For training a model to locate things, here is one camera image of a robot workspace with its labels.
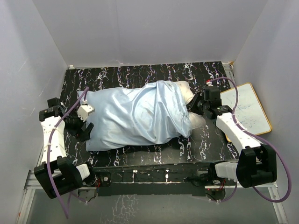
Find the white wall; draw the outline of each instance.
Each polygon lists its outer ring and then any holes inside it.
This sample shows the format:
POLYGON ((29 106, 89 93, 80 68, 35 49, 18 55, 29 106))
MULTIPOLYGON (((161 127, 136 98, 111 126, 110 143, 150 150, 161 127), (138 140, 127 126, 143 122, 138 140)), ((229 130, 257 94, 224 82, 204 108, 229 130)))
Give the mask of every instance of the white wall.
MULTIPOLYGON (((269 0, 235 62, 238 84, 251 82, 272 123, 266 138, 278 147, 292 175, 292 193, 283 203, 291 224, 298 223, 299 199, 299 2, 269 0)), ((278 162, 279 194, 285 171, 278 162)))
POLYGON ((267 0, 33 0, 77 67, 235 60, 267 0))
POLYGON ((38 120, 67 68, 30 0, 0 1, 0 222, 15 223, 43 144, 38 120))

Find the light blue cloth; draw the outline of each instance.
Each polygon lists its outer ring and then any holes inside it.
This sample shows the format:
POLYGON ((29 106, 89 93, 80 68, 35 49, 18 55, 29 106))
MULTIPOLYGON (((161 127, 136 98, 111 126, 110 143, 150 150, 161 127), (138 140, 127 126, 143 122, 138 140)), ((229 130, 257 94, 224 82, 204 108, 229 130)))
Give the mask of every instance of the light blue cloth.
POLYGON ((87 151, 123 146, 163 144, 174 137, 191 135, 192 126, 179 86, 170 81, 142 88, 110 88, 87 93, 95 112, 87 118, 94 128, 87 151))

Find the black table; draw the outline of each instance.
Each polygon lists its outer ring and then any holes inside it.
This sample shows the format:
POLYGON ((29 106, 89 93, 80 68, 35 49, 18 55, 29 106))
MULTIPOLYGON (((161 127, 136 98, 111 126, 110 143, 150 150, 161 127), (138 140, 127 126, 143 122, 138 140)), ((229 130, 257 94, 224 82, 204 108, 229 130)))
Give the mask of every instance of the black table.
MULTIPOLYGON (((139 88, 157 80, 185 80, 195 92, 203 88, 205 81, 224 76, 221 62, 67 70, 61 99, 70 108, 77 100, 77 91, 87 86, 90 91, 112 87, 139 88)), ((218 83, 218 86, 221 91, 230 88, 227 81, 218 83)), ((190 138, 174 138, 163 145, 127 146, 90 153, 85 150, 85 143, 77 143, 72 136, 65 134, 65 149, 74 164, 89 161, 94 168, 217 161, 238 159, 239 156, 232 144, 226 141, 223 132, 208 119, 206 126, 195 129, 190 138)))
MULTIPOLYGON (((224 76, 221 62, 67 70, 61 99, 70 108, 77 100, 77 91, 87 86, 90 91, 112 87, 140 88, 157 80, 185 80, 195 92, 201 90, 207 80, 224 76)), ((214 84, 221 91, 230 88, 227 81, 214 84)), ((67 156, 73 160, 73 164, 90 162, 97 178, 102 180, 102 186, 109 186, 103 188, 99 196, 153 193, 153 186, 137 182, 172 183, 164 186, 156 184, 156 194, 184 192, 204 196, 203 184, 200 184, 200 189, 198 184, 195 188, 194 182, 189 179, 206 172, 210 162, 238 159, 239 156, 233 145, 227 142, 224 133, 209 119, 206 119, 205 127, 193 130, 187 139, 178 137, 163 145, 127 146, 105 152, 87 152, 84 142, 78 143, 68 133, 64 135, 67 156)))

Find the purple tube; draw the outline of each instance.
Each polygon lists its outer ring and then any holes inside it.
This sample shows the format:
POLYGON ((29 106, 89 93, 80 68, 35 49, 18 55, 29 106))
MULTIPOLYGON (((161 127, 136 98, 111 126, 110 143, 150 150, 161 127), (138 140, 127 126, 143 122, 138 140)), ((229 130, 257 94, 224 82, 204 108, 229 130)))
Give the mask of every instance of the purple tube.
POLYGON ((231 194, 228 198, 224 198, 224 199, 221 200, 220 202, 226 202, 226 201, 228 201, 229 199, 231 199, 231 198, 234 196, 235 192, 237 191, 237 187, 238 187, 238 182, 235 183, 235 188, 234 188, 234 191, 232 192, 232 194, 231 194))
MULTIPOLYGON (((240 126, 238 123, 237 123, 237 120, 235 118, 235 109, 238 105, 238 100, 239 100, 239 93, 238 93, 238 89, 237 89, 237 86, 236 84, 230 79, 230 78, 227 78, 227 77, 219 77, 219 78, 215 78, 215 79, 212 79, 211 82, 213 81, 218 81, 220 79, 226 79, 226 80, 229 80, 233 85, 234 85, 234 88, 235 88, 235 92, 236 92, 236 101, 235 101, 235 105, 234 105, 234 108, 233 108, 233 112, 232 112, 232 117, 233 117, 233 121, 234 123, 237 125, 237 127, 240 129, 240 130, 244 130, 244 128, 242 128, 242 126, 240 126)), ((269 145, 271 148, 273 148, 273 150, 275 151, 276 155, 279 157, 282 165, 284 166, 285 168, 285 173, 286 173, 286 176, 287 176, 287 179, 288 179, 288 190, 285 194, 285 196, 283 196, 282 198, 278 199, 278 200, 273 200, 271 198, 268 198, 266 197, 265 195, 263 195, 260 191, 258 191, 258 189, 256 189, 256 187, 252 187, 261 197, 263 197, 264 199, 266 199, 267 201, 269 202, 274 202, 274 203, 279 203, 279 202, 283 202, 285 201, 291 194, 291 190, 292 190, 292 179, 291 179, 291 174, 290 174, 290 171, 289 171, 289 168, 286 164, 286 162, 284 161, 284 159, 282 158, 281 154, 279 153, 279 151, 277 150, 277 148, 272 145, 270 142, 268 142, 266 139, 263 139, 255 134, 252 134, 246 130, 243 131, 244 133, 246 133, 247 135, 253 137, 253 138, 256 138, 257 140, 269 145)))
MULTIPOLYGON (((63 121, 65 119, 65 117, 67 115, 69 115, 72 110, 74 110, 76 108, 76 106, 80 103, 80 100, 83 98, 83 96, 85 96, 85 99, 86 99, 86 95, 87 95, 87 91, 88 91, 88 87, 86 87, 86 89, 83 91, 83 93, 81 94, 81 96, 78 98, 78 100, 75 102, 75 104, 64 114, 64 116, 54 125, 54 127, 58 127, 58 125, 61 123, 61 121, 63 121)), ((64 211, 64 214, 65 214, 65 217, 68 219, 69 218, 69 211, 68 211, 68 207, 65 206, 59 192, 58 192, 58 189, 55 185, 55 182, 54 182, 54 179, 52 177, 52 173, 51 173, 51 168, 50 168, 50 150, 51 150, 51 142, 52 142, 52 137, 53 137, 53 134, 55 132, 55 129, 53 129, 50 133, 50 137, 49 137, 49 145, 48 145, 48 151, 47 151, 47 170, 48 170, 48 175, 49 175, 49 178, 50 178, 50 182, 52 184, 52 187, 54 189, 54 192, 56 194, 56 197, 58 198, 60 204, 61 204, 61 207, 64 211)))

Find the white plastic housing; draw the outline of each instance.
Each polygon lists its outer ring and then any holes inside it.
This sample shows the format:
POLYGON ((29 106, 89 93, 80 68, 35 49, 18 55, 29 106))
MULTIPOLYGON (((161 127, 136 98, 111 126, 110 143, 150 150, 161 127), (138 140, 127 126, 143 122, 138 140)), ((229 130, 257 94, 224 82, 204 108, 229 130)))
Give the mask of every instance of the white plastic housing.
MULTIPOLYGON (((60 116, 52 116, 50 118, 45 119, 45 121, 41 122, 41 125, 43 127, 43 157, 41 163, 47 162, 47 151, 50 133, 53 130, 54 125, 60 119, 60 116)), ((61 123, 54 131, 50 148, 50 162, 55 161, 59 156, 66 157, 64 149, 64 121, 61 121, 61 123)))
POLYGON ((77 115, 82 121, 86 121, 89 114, 94 112, 94 107, 87 104, 87 105, 81 105, 79 109, 77 110, 77 115))
POLYGON ((228 112, 224 113, 221 116, 217 116, 216 126, 228 136, 228 138, 232 141, 239 154, 241 153, 242 149, 245 149, 246 146, 261 146, 258 140, 245 134, 235 125, 232 113, 228 112))
POLYGON ((217 177, 228 178, 237 182, 237 163, 236 162, 221 162, 215 165, 217 177))
POLYGON ((88 166, 86 164, 81 164, 79 166, 76 166, 76 168, 79 170, 82 180, 90 175, 88 166))

